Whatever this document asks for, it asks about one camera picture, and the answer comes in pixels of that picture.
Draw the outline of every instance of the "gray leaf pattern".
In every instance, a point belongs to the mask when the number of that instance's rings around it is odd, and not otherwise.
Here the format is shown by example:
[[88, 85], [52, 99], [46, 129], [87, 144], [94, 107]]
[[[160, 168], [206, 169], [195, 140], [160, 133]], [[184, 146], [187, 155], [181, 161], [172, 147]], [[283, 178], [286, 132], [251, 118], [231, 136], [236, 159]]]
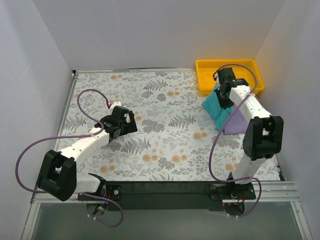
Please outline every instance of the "gray leaf pattern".
[[[97, 89], [111, 102], [134, 112], [138, 132], [114, 139], [98, 149], [78, 168], [107, 181], [206, 181], [209, 154], [218, 131], [204, 110], [205, 97], [198, 93], [193, 71], [137, 71], [80, 73], [64, 120], [62, 135], [82, 135], [94, 126], [77, 106], [78, 94]], [[84, 110], [96, 119], [109, 115], [103, 97], [86, 92], [80, 98]], [[244, 135], [221, 135], [215, 146], [212, 170], [227, 179], [242, 155]], [[77, 139], [61, 139], [58, 150]], [[255, 175], [261, 180], [279, 180], [273, 160], [267, 160]]]
[[144, 93], [141, 94], [141, 97], [147, 99], [147, 98], [149, 98], [152, 94], [154, 94], [152, 91], [145, 91]]
[[166, 98], [166, 95], [164, 95], [163, 93], [160, 93], [158, 94], [156, 99], [158, 99], [160, 102], [164, 102], [167, 98]]
[[152, 120], [143, 120], [142, 126], [145, 126], [143, 128], [143, 131], [147, 134], [151, 132], [159, 133], [165, 130], [165, 125], [158, 124], [157, 121], [152, 121]]
[[129, 154], [135, 153], [135, 155], [137, 155], [138, 152], [141, 154], [143, 150], [148, 149], [149, 147], [151, 147], [149, 140], [146, 141], [146, 138], [144, 138], [144, 140], [137, 138], [136, 140], [130, 139], [126, 142], [121, 151]]
[[171, 122], [168, 124], [168, 126], [170, 127], [175, 127], [175, 128], [184, 128], [184, 127], [188, 127], [189, 124], [193, 124], [195, 122], [195, 117], [191, 116], [190, 113], [188, 115], [182, 114], [182, 115], [178, 115], [176, 114], [173, 119], [171, 120]]
[[168, 86], [167, 82], [164, 80], [151, 80], [150, 82], [148, 82], [145, 87], [143, 89], [146, 90], [151, 90], [151, 91], [157, 91], [160, 90], [162, 88], [165, 88], [166, 86]]

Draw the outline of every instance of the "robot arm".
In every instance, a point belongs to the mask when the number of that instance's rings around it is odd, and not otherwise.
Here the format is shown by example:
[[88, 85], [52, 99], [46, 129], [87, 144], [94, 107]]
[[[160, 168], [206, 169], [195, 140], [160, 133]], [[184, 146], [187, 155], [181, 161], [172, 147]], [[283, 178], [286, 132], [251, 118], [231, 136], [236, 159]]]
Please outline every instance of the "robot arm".
[[112, 114], [100, 120], [104, 126], [101, 133], [93, 135], [101, 130], [101, 125], [97, 123], [90, 131], [91, 137], [82, 138], [59, 152], [50, 150], [45, 154], [36, 182], [37, 187], [61, 201], [79, 193], [104, 196], [106, 181], [102, 177], [92, 173], [77, 176], [77, 170], [97, 149], [119, 136], [137, 131], [132, 111], [122, 107], [120, 102], [115, 102], [110, 109]]
[[[214, 76], [215, 90], [221, 108], [237, 106], [250, 92], [245, 79], [236, 79], [231, 67], [223, 68]], [[244, 155], [229, 179], [253, 177], [259, 167], [274, 154], [279, 153], [282, 144], [284, 121], [280, 116], [272, 116], [266, 111], [254, 94], [239, 108], [248, 122], [243, 138]], [[249, 184], [250, 179], [236, 181], [236, 184]]]

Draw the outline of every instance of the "table surface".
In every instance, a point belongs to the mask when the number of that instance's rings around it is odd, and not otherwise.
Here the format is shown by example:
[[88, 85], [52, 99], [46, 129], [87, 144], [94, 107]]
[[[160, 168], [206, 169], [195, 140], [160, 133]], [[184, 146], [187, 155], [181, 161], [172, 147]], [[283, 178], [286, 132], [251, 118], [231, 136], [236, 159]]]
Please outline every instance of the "table surface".
[[[76, 81], [62, 135], [82, 135], [94, 126], [77, 106], [85, 89], [103, 92], [111, 102], [120, 101], [135, 114], [138, 132], [121, 136], [91, 155], [78, 171], [94, 173], [108, 181], [206, 181], [208, 159], [216, 125], [202, 106], [193, 71], [80, 73]], [[104, 99], [95, 92], [80, 99], [96, 119], [110, 114]], [[242, 155], [243, 134], [221, 135], [214, 149], [213, 173], [225, 180]], [[63, 149], [76, 139], [62, 139]], [[255, 177], [279, 181], [275, 161], [268, 159]]]

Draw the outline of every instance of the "yellow bin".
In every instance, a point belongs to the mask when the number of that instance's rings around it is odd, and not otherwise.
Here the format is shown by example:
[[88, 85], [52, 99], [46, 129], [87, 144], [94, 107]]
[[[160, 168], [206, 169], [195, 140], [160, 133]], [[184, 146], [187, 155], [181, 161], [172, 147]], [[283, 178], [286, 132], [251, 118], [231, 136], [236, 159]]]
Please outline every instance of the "yellow bin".
[[[254, 94], [257, 94], [263, 89], [265, 89], [257, 64], [253, 59], [201, 59], [195, 62], [195, 69], [198, 78], [200, 94], [211, 94], [212, 90], [216, 85], [216, 82], [213, 78], [213, 74], [219, 67], [225, 64], [242, 64], [250, 68], [254, 72], [258, 80], [258, 86], [253, 92]], [[249, 83], [251, 89], [255, 86], [255, 79], [248, 70], [240, 66], [230, 65], [226, 68], [228, 67], [231, 67], [233, 69], [233, 72], [237, 79], [245, 79]]]

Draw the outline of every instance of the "purple wire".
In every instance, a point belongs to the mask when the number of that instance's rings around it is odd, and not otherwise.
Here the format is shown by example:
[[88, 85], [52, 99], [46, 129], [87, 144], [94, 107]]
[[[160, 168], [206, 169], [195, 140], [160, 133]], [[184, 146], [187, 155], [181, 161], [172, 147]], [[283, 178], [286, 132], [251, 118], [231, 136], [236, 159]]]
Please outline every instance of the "purple wire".
[[107, 226], [109, 226], [109, 227], [111, 227], [111, 228], [115, 228], [115, 227], [118, 227], [118, 226], [122, 223], [122, 221], [124, 220], [125, 213], [124, 213], [123, 209], [121, 208], [121, 206], [120, 206], [117, 202], [115, 202], [115, 201], [113, 201], [113, 200], [111, 200], [111, 199], [105, 198], [105, 197], [94, 196], [94, 195], [90, 195], [90, 194], [87, 194], [87, 193], [82, 193], [82, 195], [87, 196], [87, 197], [90, 197], [90, 198], [93, 198], [93, 199], [100, 199], [100, 200], [107, 201], [107, 202], [109, 202], [109, 203], [112, 203], [112, 204], [116, 205], [116, 206], [119, 208], [119, 210], [120, 210], [120, 212], [121, 212], [121, 219], [120, 219], [120, 221], [119, 221], [118, 223], [116, 223], [116, 224], [110, 224], [110, 223], [108, 223], [108, 222], [106, 222], [106, 221], [104, 221], [104, 220], [102, 220], [101, 218], [98, 218], [98, 217], [95, 218], [96, 220], [98, 220], [99, 222], [103, 223], [104, 225], [107, 225]]
[[252, 206], [252, 208], [251, 208], [248, 212], [246, 212], [246, 213], [244, 213], [244, 214], [242, 214], [242, 215], [239, 215], [238, 217], [240, 218], [240, 217], [245, 217], [245, 216], [247, 216], [248, 214], [250, 214], [250, 213], [256, 208], [256, 206], [257, 206], [257, 204], [258, 204], [258, 202], [259, 202], [259, 200], [260, 200], [261, 193], [262, 193], [262, 186], [261, 186], [261, 183], [260, 183], [259, 179], [257, 179], [256, 177], [246, 176], [246, 177], [240, 177], [240, 178], [232, 179], [232, 180], [221, 180], [221, 179], [217, 178], [217, 177], [214, 175], [214, 173], [212, 172], [211, 164], [212, 164], [212, 157], [213, 157], [213, 154], [214, 154], [215, 146], [216, 146], [216, 144], [217, 144], [217, 142], [218, 142], [218, 139], [219, 139], [220, 135], [221, 135], [222, 132], [224, 131], [225, 126], [227, 125], [227, 123], [229, 122], [229, 120], [233, 117], [233, 115], [235, 115], [236, 111], [238, 111], [239, 108], [242, 106], [242, 104], [249, 98], [250, 94], [252, 94], [253, 91], [256, 90], [256, 88], [257, 88], [257, 86], [258, 86], [258, 80], [257, 80], [257, 77], [256, 77], [255, 73], [254, 73], [250, 68], [246, 67], [245, 65], [238, 64], [238, 63], [225, 64], [225, 65], [219, 67], [219, 68], [215, 71], [215, 73], [213, 74], [213, 76], [214, 76], [220, 69], [222, 69], [222, 68], [224, 68], [224, 67], [227, 67], [227, 66], [239, 66], [239, 67], [242, 67], [242, 68], [247, 69], [247, 70], [252, 74], [252, 76], [253, 76], [253, 78], [254, 78], [254, 81], [255, 81], [255, 85], [254, 85], [254, 87], [250, 90], [250, 92], [245, 96], [245, 98], [239, 103], [239, 105], [233, 110], [233, 112], [230, 114], [230, 116], [226, 119], [225, 123], [222, 125], [222, 127], [221, 127], [221, 129], [219, 130], [218, 134], [215, 136], [215, 139], [214, 139], [214, 141], [213, 141], [212, 148], [211, 148], [211, 151], [210, 151], [210, 155], [209, 155], [208, 165], [209, 165], [210, 175], [211, 175], [216, 181], [218, 181], [218, 182], [221, 182], [221, 183], [234, 183], [234, 182], [237, 182], [237, 181], [249, 180], [249, 179], [253, 179], [253, 180], [255, 180], [255, 181], [258, 182], [258, 184], [259, 184], [259, 195], [258, 195], [258, 197], [257, 197], [254, 205]]
[[[78, 107], [79, 109], [81, 110], [81, 112], [86, 116], [88, 117], [89, 119], [99, 123], [101, 125], [101, 129], [94, 133], [93, 135], [98, 135], [100, 134], [103, 130], [104, 130], [104, 125], [97, 119], [89, 116], [84, 110], [83, 108], [80, 106], [80, 97], [83, 93], [85, 92], [89, 92], [89, 91], [93, 91], [93, 92], [97, 92], [99, 93], [105, 100], [106, 100], [106, 104], [107, 106], [109, 107], [109, 100], [107, 99], [107, 97], [102, 93], [100, 92], [99, 90], [96, 90], [96, 89], [86, 89], [86, 90], [83, 90], [82, 92], [79, 93], [77, 99], [76, 99], [76, 103], [78, 104]], [[30, 149], [32, 148], [34, 145], [37, 145], [41, 142], [44, 142], [44, 141], [48, 141], [48, 140], [55, 140], [55, 139], [76, 139], [76, 138], [88, 138], [88, 137], [91, 137], [91, 134], [87, 134], [87, 135], [75, 135], [75, 136], [51, 136], [51, 137], [46, 137], [46, 138], [43, 138], [43, 139], [40, 139], [38, 141], [35, 141], [33, 143], [31, 143], [29, 146], [27, 146], [22, 152], [21, 154], [19, 155], [17, 161], [16, 161], [16, 164], [15, 164], [15, 178], [16, 178], [16, 181], [18, 182], [18, 184], [25, 190], [29, 191], [29, 192], [32, 192], [32, 193], [36, 193], [36, 194], [39, 194], [39, 193], [46, 193], [45, 191], [40, 191], [40, 190], [35, 190], [35, 189], [31, 189], [27, 186], [25, 186], [21, 180], [20, 180], [20, 177], [19, 177], [19, 164], [20, 164], [20, 161], [21, 161], [21, 158], [23, 157], [23, 155]]]

